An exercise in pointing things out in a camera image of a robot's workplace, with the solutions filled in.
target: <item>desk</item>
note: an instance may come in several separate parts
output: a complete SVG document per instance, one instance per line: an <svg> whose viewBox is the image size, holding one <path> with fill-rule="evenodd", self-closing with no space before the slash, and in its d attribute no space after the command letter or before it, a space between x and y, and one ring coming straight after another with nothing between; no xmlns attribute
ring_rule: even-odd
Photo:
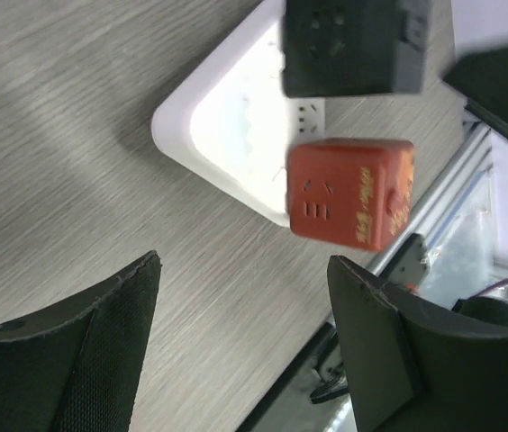
<svg viewBox="0 0 508 432"><path fill-rule="evenodd" d="M157 249L135 431L235 429L328 315L330 254L370 258L294 237L152 143L152 112L255 3L0 0L0 321ZM435 0L422 96L327 107L331 136L415 143L415 200L462 142L437 78L453 54Z"/></svg>

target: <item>red power strip cube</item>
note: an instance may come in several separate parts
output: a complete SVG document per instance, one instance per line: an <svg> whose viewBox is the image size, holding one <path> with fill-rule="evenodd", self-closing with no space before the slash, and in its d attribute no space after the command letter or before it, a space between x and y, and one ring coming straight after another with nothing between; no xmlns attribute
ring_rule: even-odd
<svg viewBox="0 0 508 432"><path fill-rule="evenodd" d="M390 139L326 139L288 155L294 234L379 251L408 223L414 145Z"/></svg>

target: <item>white tray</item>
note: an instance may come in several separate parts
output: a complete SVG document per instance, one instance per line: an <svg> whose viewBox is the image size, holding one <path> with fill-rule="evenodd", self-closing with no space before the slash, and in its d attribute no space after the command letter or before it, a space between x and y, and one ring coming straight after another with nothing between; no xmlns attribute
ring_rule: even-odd
<svg viewBox="0 0 508 432"><path fill-rule="evenodd" d="M324 137L324 100L282 92L284 0L265 0L156 110L156 146L288 226L286 154Z"/></svg>

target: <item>black power strip cube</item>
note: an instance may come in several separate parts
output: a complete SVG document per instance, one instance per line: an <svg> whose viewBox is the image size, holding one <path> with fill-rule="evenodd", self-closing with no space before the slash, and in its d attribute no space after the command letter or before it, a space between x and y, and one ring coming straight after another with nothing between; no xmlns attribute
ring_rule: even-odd
<svg viewBox="0 0 508 432"><path fill-rule="evenodd" d="M419 93L431 0L286 0L288 97Z"/></svg>

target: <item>wood grain surface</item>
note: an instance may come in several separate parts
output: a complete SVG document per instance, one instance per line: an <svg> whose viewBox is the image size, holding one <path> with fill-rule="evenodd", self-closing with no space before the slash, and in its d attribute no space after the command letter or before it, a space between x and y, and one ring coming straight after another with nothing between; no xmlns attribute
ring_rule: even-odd
<svg viewBox="0 0 508 432"><path fill-rule="evenodd" d="M0 0L0 321L150 249L163 258L135 431L230 431L329 312L331 253L164 157L159 103L257 0ZM435 0L422 96L328 103L331 136L418 149L415 198L462 140L437 78L453 56Z"/></svg>

